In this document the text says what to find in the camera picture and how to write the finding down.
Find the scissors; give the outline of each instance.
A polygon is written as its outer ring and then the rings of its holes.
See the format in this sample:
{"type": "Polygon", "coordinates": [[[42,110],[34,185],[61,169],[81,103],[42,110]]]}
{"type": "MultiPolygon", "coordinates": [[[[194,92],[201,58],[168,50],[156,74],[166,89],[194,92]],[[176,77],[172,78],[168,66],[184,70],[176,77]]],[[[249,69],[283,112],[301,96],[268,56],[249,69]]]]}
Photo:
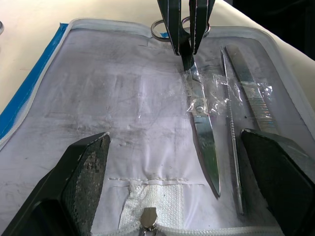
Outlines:
{"type": "Polygon", "coordinates": [[[175,55],[182,57],[190,104],[189,111],[191,111],[196,133],[196,149],[201,154],[201,166],[205,177],[215,196],[219,197],[221,187],[215,140],[204,87],[193,59],[202,38],[209,34],[208,22],[215,0],[189,0],[190,16],[183,20],[181,20],[181,0],[157,0],[157,2],[163,19],[152,24],[151,33],[158,41],[170,42],[175,55]],[[190,21],[190,33],[183,27],[187,21],[190,21]],[[154,28],[162,23],[165,24],[168,38],[161,37],[154,31],[154,28]]]}

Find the stitching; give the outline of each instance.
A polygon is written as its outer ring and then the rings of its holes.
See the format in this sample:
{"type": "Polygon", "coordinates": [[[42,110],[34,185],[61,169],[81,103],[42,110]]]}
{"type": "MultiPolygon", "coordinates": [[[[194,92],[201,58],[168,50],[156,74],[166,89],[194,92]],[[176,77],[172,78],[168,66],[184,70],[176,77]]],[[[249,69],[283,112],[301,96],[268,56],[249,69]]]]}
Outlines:
{"type": "Polygon", "coordinates": [[[119,181],[151,181],[151,180],[163,180],[163,181],[185,181],[188,179],[184,178],[151,178],[151,179],[138,179],[138,178],[108,178],[108,180],[119,180],[119,181]]]}
{"type": "MultiPolygon", "coordinates": [[[[53,51],[49,54],[49,56],[47,57],[47,59],[45,60],[45,62],[43,63],[42,67],[40,68],[40,73],[42,73],[44,67],[46,66],[47,64],[47,61],[49,60],[50,56],[52,55],[53,51]]],[[[13,118],[15,117],[15,115],[19,112],[20,108],[22,107],[22,105],[25,103],[25,98],[28,97],[28,95],[30,94],[30,92],[34,89],[35,87],[35,84],[37,83],[38,81],[38,78],[36,79],[36,81],[34,81],[31,85],[31,88],[28,90],[28,92],[26,93],[26,95],[23,97],[21,103],[19,104],[18,108],[15,110],[15,113],[14,115],[11,117],[11,119],[9,120],[9,122],[7,123],[6,127],[3,129],[3,131],[0,133],[0,135],[2,135],[5,131],[5,129],[9,126],[10,122],[13,120],[13,118]]]]}

